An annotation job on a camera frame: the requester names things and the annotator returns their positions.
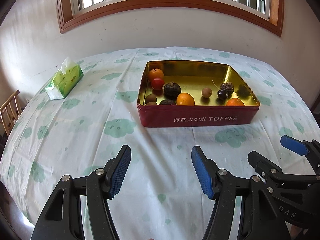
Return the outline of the orange mandarin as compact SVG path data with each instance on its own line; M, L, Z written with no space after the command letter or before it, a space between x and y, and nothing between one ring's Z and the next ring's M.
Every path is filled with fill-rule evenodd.
M245 104L243 103L242 100L239 98L231 98L226 102L226 106L244 106Z
M161 69L159 68L155 68L155 69L152 69L148 72L148 80L149 81L152 81L156 78L159 78L159 79L164 79L164 73Z

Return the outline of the dark cherry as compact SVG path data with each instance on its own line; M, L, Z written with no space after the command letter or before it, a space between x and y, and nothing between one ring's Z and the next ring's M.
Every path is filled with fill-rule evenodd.
M220 99L220 100L223 100L225 101L227 98L228 98L228 91L225 90L225 89L221 89L217 92L217 97Z

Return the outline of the dark wrinkled date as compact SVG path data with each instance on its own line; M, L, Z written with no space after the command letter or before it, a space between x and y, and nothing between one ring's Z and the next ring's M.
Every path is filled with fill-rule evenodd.
M231 82L224 82L220 85L221 90L226 90L228 95L232 95L234 92L234 85Z

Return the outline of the brown longan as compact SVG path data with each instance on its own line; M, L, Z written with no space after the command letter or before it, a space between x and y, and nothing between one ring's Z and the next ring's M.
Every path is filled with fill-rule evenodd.
M148 102L148 103L146 104L146 106L156 106L156 105L157 105L157 103L154 102L154 101L150 101L150 102Z
M202 89L202 96L204 97L204 98L210 98L211 96L212 96L212 89L211 88L209 88L209 87L205 87L205 88L203 88Z
M150 102L157 102L157 97L154 94L149 94L145 97L145 104L147 105Z

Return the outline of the orange kumquat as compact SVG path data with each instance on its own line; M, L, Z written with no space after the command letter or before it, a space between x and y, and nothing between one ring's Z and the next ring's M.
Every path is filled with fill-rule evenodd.
M176 103L179 106L194 106L195 105L195 100L188 93L180 93L177 96Z

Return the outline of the dark water chestnut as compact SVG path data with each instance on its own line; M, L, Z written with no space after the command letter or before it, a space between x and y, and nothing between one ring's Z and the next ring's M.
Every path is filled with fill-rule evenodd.
M166 83L163 87L164 96L170 100L176 100L181 94L181 87L175 82Z
M162 100L159 105L176 105L176 102L174 100L165 99Z

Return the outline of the red tomato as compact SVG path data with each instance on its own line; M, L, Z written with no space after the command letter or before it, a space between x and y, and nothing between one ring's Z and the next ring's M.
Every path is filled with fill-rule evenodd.
M160 77L156 77L156 78L151 80L151 87L154 90L162 90L164 84L165 84L164 80L161 79Z

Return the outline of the cloud pattern tablecloth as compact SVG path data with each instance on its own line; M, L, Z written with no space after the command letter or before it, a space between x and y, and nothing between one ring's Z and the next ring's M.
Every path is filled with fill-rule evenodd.
M137 110L143 69L155 60L197 60L232 66L261 106L248 125L145 128ZM235 176L248 178L257 151L284 172L312 174L308 161L280 145L280 137L318 140L319 126L294 88L262 61L218 50L169 47L119 50L80 61L84 77L66 99L44 91L28 103L1 159L1 181L29 223L35 224L64 174L89 175L123 145L132 158L109 208L121 239L201 239L213 208L191 162L199 145Z

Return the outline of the red toffee tin box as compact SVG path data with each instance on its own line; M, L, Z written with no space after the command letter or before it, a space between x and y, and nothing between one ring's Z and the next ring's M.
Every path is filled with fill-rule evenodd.
M165 100L163 90L154 90L148 80L148 72L159 68L164 82L175 82L183 93L190 94L194 106L159 105ZM220 85L231 82L234 92L223 101L217 97ZM212 96L204 98L202 89L212 89ZM154 94L156 106L146 106L145 97ZM239 98L244 106L226 106L231 98ZM260 102L240 74L230 65L189 60L162 60L146 63L137 99L140 122L144 127L196 127L249 124L260 108Z

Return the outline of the wooden chair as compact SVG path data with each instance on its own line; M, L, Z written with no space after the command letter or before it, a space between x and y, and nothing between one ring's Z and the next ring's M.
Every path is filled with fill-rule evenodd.
M1 124L7 136L15 127L17 120L22 114L22 108L19 101L20 91L16 90L1 106Z

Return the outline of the green tissue pack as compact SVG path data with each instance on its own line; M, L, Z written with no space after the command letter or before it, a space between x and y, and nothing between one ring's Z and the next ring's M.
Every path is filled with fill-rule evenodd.
M61 64L60 69L53 75L45 86L50 100L64 99L84 76L80 65L70 57Z

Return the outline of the wooden window frame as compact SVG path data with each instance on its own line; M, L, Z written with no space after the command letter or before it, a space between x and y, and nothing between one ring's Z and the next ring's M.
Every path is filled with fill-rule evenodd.
M76 15L72 13L71 0L56 0L57 19L60 33L70 31L98 18L137 9L147 8L193 8L219 12L240 18L266 29L281 37L284 23L284 0L271 0L268 19L239 7L215 0L124 0L114 3L96 4Z

